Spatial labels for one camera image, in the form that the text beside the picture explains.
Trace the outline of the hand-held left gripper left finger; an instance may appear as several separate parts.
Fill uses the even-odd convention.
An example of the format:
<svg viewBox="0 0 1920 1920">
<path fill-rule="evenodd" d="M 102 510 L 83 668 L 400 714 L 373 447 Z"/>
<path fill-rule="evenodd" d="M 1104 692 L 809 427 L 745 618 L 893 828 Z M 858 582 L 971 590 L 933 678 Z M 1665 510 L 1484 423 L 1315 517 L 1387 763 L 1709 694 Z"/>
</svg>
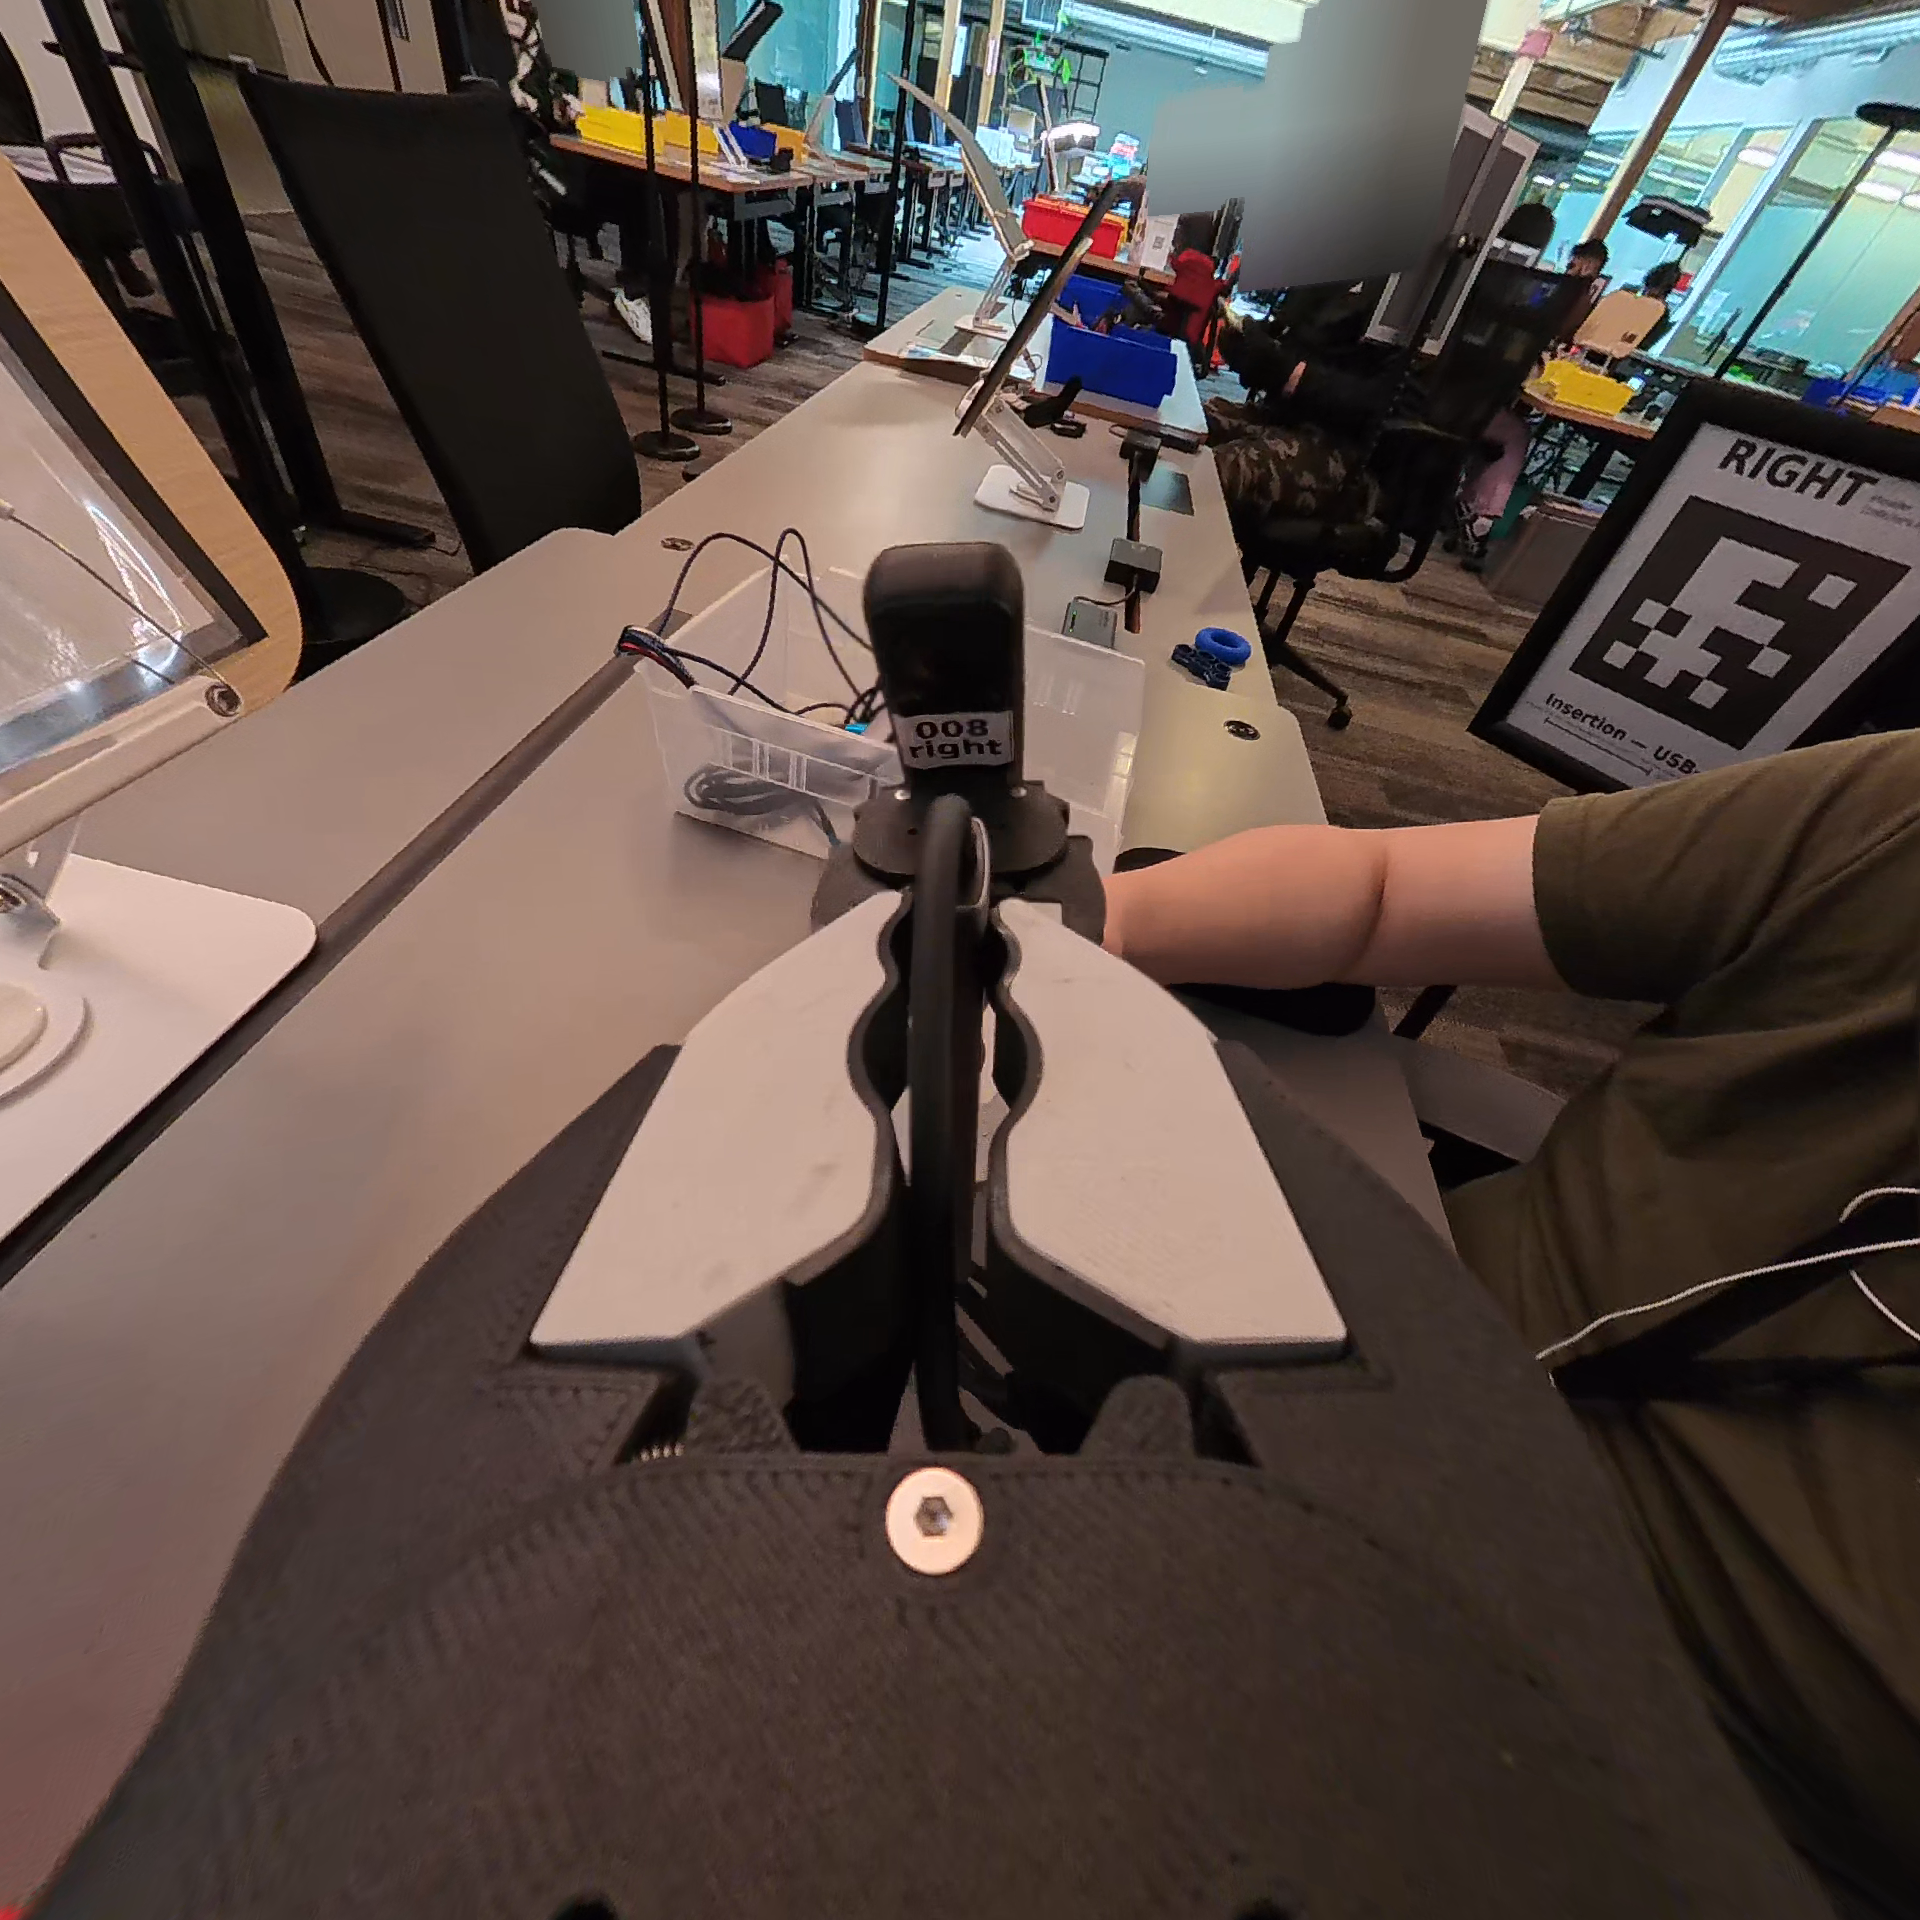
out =
<svg viewBox="0 0 1920 1920">
<path fill-rule="evenodd" d="M 893 1122 L 857 1092 L 884 890 L 735 985 L 680 1044 L 528 1341 L 546 1357 L 802 1370 L 795 1304 L 882 1219 Z"/>
</svg>

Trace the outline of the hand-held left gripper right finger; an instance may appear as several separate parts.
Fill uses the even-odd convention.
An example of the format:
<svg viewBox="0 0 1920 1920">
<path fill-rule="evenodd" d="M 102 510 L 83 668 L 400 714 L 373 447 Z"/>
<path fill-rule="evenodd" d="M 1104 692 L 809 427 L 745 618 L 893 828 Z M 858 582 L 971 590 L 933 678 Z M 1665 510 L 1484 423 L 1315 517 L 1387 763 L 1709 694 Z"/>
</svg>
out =
<svg viewBox="0 0 1920 1920">
<path fill-rule="evenodd" d="M 1340 1356 L 1349 1324 L 1211 1030 L 1049 903 L 1014 899 L 994 932 L 1001 1249 L 1177 1361 Z"/>
</svg>

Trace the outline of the clear plastic bin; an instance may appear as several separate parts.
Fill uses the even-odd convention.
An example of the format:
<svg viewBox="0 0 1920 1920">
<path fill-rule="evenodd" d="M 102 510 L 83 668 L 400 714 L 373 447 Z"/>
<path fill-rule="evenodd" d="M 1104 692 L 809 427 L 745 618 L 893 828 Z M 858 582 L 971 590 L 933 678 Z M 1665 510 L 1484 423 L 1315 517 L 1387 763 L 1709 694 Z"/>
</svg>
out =
<svg viewBox="0 0 1920 1920">
<path fill-rule="evenodd" d="M 647 688 L 664 797 L 686 821 L 824 861 L 857 806 L 897 774 L 858 576 L 809 590 L 797 554 L 759 565 L 706 610 L 624 640 Z M 1143 663 L 1026 627 L 1026 767 L 1069 804 L 1069 828 L 1115 871 L 1143 729 Z"/>
</svg>

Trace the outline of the grey usb hub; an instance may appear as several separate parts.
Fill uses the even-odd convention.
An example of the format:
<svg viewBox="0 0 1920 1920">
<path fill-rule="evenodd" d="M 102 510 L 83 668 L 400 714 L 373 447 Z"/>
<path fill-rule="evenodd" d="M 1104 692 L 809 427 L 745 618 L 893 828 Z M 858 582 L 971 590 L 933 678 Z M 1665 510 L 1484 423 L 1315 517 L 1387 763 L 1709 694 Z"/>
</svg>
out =
<svg viewBox="0 0 1920 1920">
<path fill-rule="evenodd" d="M 906 1033 L 906 1281 L 918 1419 L 933 1452 L 967 1452 L 977 1441 L 956 1366 L 956 1287 L 975 1259 L 985 922 L 985 834 L 967 801 L 943 792 L 925 813 L 910 886 Z"/>
</svg>

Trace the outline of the white tablet stand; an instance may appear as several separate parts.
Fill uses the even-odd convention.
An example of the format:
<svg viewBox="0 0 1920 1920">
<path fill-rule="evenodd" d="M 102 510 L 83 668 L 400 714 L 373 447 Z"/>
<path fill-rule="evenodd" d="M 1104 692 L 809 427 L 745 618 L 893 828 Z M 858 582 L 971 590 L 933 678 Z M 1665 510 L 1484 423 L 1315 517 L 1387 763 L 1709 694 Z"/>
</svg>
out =
<svg viewBox="0 0 1920 1920">
<path fill-rule="evenodd" d="M 1038 427 L 1019 419 L 1007 394 L 994 398 L 967 433 L 995 452 L 995 465 L 985 467 L 975 492 L 979 510 L 1070 534 L 1087 524 L 1087 486 L 1069 481 L 1061 457 L 1049 452 Z"/>
</svg>

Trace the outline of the blue plastic bin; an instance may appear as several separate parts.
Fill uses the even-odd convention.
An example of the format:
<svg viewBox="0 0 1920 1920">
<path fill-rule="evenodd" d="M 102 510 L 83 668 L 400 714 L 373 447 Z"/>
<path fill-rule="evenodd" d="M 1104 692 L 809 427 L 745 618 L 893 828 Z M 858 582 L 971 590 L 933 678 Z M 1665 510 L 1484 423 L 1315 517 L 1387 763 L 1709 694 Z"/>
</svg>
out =
<svg viewBox="0 0 1920 1920">
<path fill-rule="evenodd" d="M 1156 412 L 1177 390 L 1178 351 L 1149 326 L 1078 326 L 1065 314 L 1049 323 L 1044 384 L 1078 382 L 1086 394 L 1104 394 Z"/>
</svg>

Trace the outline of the person's olive shirt torso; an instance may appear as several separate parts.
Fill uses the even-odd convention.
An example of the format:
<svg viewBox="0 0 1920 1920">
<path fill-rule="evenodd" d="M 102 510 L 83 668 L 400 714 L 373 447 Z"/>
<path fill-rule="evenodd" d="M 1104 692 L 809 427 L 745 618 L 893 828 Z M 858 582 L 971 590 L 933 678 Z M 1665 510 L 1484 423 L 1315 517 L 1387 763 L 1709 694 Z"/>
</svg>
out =
<svg viewBox="0 0 1920 1920">
<path fill-rule="evenodd" d="M 1447 1199 L 1575 1401 L 1720 1730 L 1846 1912 L 1916 1918 L 1916 735 L 1559 801 L 1554 970 L 1657 1014 L 1518 1170 Z"/>
</svg>

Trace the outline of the black pole stand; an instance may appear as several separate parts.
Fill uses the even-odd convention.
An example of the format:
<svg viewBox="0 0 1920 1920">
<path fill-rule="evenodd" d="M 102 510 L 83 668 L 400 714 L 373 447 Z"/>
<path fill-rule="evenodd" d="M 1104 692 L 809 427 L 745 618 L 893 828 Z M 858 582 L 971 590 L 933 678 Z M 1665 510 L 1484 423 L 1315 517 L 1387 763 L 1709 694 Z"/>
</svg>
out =
<svg viewBox="0 0 1920 1920">
<path fill-rule="evenodd" d="M 353 534 L 429 548 L 409 523 L 342 503 L 300 390 L 267 281 L 251 252 L 190 52 L 164 3 L 107 3 L 118 52 L 107 52 L 93 3 L 41 3 L 48 50 L 69 70 L 89 132 L 43 144 L 54 181 L 35 198 L 72 194 L 69 152 L 93 152 L 104 184 L 83 194 L 114 211 L 134 273 L 97 234 L 78 246 L 84 273 L 134 351 L 172 398 L 201 394 L 229 455 L 232 483 L 275 554 L 288 565 L 300 625 L 300 668 L 345 655 L 413 614 L 401 587 L 373 572 L 317 565 L 310 534 Z"/>
</svg>

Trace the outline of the white tablet stand base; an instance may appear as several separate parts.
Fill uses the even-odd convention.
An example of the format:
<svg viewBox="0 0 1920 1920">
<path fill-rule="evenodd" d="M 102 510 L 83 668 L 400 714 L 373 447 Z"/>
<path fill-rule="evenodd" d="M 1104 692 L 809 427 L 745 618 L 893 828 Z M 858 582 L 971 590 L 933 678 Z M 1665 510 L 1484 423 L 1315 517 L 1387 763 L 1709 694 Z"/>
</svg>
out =
<svg viewBox="0 0 1920 1920">
<path fill-rule="evenodd" d="M 5 852 L 5 1235 L 317 948 L 295 903 L 76 854 L 78 821 Z"/>
</svg>

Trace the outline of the black framed marker sign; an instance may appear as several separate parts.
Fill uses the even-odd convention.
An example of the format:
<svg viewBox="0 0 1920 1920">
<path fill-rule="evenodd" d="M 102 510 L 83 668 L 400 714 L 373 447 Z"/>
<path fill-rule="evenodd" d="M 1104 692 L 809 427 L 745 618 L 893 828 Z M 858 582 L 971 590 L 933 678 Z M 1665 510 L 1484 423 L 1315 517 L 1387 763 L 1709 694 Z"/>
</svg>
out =
<svg viewBox="0 0 1920 1920">
<path fill-rule="evenodd" d="M 1916 413 L 1693 382 L 1470 735 L 1575 792 L 1916 724 Z"/>
</svg>

